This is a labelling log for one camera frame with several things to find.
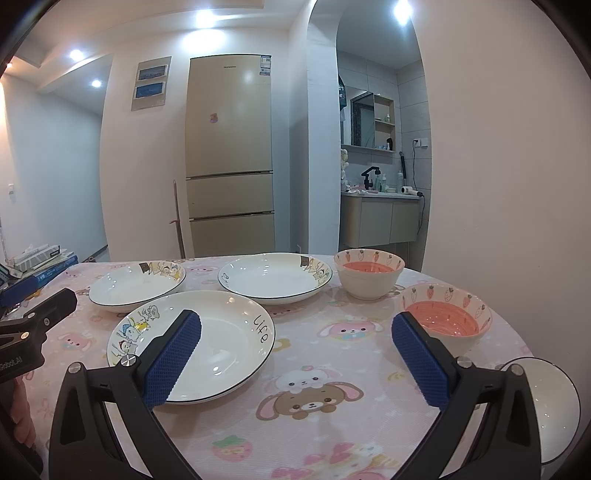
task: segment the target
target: person's hand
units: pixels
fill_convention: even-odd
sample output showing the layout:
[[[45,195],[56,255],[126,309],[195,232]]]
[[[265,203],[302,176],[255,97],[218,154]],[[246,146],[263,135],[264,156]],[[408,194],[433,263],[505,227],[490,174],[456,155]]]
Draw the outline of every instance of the person's hand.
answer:
[[[12,421],[17,424],[14,429],[14,437],[17,442],[24,443],[30,448],[33,446],[33,442],[35,442],[35,426],[31,418],[31,407],[27,400],[27,390],[25,389],[22,377],[15,378],[13,382],[14,396],[10,416]]]

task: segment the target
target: blue rubber grip pad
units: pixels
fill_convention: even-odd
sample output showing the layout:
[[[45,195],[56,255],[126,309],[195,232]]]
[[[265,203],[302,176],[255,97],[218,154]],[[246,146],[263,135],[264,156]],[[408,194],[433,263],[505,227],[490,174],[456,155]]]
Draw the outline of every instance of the blue rubber grip pad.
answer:
[[[143,400],[150,410],[166,402],[200,339],[201,320],[193,312],[162,348],[160,356],[144,376]]]
[[[439,362],[404,316],[392,321],[392,340],[407,364],[426,402],[443,410],[449,403],[449,383]]]

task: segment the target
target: ceiling light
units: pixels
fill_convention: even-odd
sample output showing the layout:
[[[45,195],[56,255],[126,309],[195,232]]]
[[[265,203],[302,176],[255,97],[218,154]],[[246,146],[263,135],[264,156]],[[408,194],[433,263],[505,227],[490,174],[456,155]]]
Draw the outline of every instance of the ceiling light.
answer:
[[[74,61],[84,60],[84,54],[80,50],[72,50],[70,52],[70,58]]]
[[[216,16],[211,10],[197,12],[197,28],[213,28],[216,24]]]
[[[394,16],[398,20],[398,23],[402,26],[406,25],[412,14],[413,9],[408,4],[408,0],[398,0],[398,3],[394,7]]]

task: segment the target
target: bottle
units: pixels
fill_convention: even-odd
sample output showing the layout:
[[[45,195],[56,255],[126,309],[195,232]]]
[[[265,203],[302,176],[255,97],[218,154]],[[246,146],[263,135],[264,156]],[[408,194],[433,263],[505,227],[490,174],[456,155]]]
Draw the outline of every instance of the bottle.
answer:
[[[402,193],[402,187],[404,186],[404,175],[402,175],[401,171],[398,172],[398,177],[396,178],[396,180],[396,191],[398,193]]]

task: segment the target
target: tablecloth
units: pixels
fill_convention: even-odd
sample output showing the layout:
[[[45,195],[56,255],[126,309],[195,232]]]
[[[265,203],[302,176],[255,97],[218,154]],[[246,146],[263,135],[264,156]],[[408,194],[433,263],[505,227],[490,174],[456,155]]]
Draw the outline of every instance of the tablecloth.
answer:
[[[234,258],[182,260],[187,270],[183,290],[223,290],[218,271]],[[318,258],[334,269],[332,257]],[[15,314],[23,314],[65,287],[78,298],[76,311],[48,333],[43,345],[45,365],[25,376],[36,443],[45,465],[54,406],[68,365],[82,361],[87,368],[104,367],[109,335],[125,316],[93,305],[90,286],[124,265],[75,265]],[[218,400],[164,405],[154,412],[204,480],[390,479],[439,413],[424,401],[389,333],[400,290],[431,282],[438,281],[405,269],[396,288],[368,302],[348,295],[335,270],[318,295],[267,307],[277,338],[267,362],[243,387]],[[494,312],[489,332],[467,353],[477,366],[488,368],[529,354],[524,341]],[[315,391],[327,397],[341,395],[343,401],[336,408],[307,416],[289,411],[274,415],[270,398],[290,389],[296,392],[298,387],[290,384],[297,382],[324,385]],[[109,412],[130,463],[147,473],[117,409],[109,406]],[[467,440],[462,443],[469,446]],[[459,466],[454,462],[449,469]]]

